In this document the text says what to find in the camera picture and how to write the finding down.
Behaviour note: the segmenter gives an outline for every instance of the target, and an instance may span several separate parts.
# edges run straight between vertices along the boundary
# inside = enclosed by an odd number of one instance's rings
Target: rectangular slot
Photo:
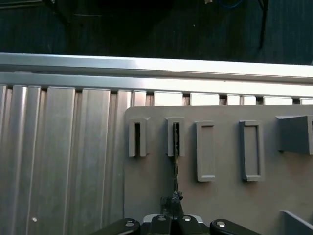
[[[173,124],[174,156],[179,156],[179,123]]]
[[[242,179],[264,180],[263,129],[260,122],[240,122]]]
[[[147,120],[145,118],[133,118],[129,126],[129,156],[145,157],[147,155]]]
[[[215,180],[214,123],[196,122],[197,129],[197,179],[199,182]]]
[[[178,127],[179,156],[185,156],[185,129],[184,118],[182,117],[167,119],[168,156],[174,156],[174,125]]]
[[[300,99],[292,99],[292,104],[300,104]]]
[[[227,96],[226,95],[220,95],[220,102],[219,105],[227,105]]]
[[[140,154],[140,123],[135,123],[135,156]]]

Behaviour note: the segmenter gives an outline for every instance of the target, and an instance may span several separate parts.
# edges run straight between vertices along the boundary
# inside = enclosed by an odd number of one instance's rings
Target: gray plastic board
[[[279,234],[282,210],[311,222],[313,156],[278,151],[288,125],[282,132],[277,118],[305,116],[301,133],[308,130],[311,140],[311,115],[312,105],[129,108],[125,217],[141,221],[159,213],[160,197],[173,192],[168,135],[171,123],[179,122],[178,182],[186,214],[199,215],[207,225],[224,218],[267,235]],[[297,138],[293,133],[290,138]]]

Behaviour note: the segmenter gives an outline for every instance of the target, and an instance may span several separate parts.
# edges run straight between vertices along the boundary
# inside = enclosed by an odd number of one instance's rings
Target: black metal part
[[[210,235],[210,229],[191,215],[180,215],[177,223],[182,235]]]
[[[159,215],[152,219],[148,235],[170,235],[172,219],[168,216]]]
[[[173,125],[174,191],[178,191],[179,123]]]
[[[140,235],[140,223],[134,219],[121,219],[90,235]]]
[[[211,235],[260,235],[225,219],[214,220],[210,224],[210,233]]]
[[[161,198],[161,214],[166,215],[172,219],[184,214],[181,206],[182,193],[175,191],[172,196],[165,196]]]

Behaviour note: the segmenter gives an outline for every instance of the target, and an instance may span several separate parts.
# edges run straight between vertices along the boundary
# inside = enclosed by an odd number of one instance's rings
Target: metal screw
[[[189,216],[184,216],[182,219],[185,220],[185,221],[190,221],[191,220],[191,218]]]
[[[220,228],[226,227],[226,224],[224,222],[221,222],[221,221],[217,222],[216,225],[219,226]]]
[[[125,226],[126,227],[132,227],[132,226],[134,226],[134,223],[133,222],[127,223],[127,224],[125,224]]]

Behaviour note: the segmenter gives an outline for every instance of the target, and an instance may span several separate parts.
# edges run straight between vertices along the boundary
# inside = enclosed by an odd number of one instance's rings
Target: blue cable
[[[239,6],[243,2],[243,0],[239,0],[239,2],[235,3],[234,5],[226,5],[222,2],[222,0],[217,0],[217,2],[224,8],[233,9]]]

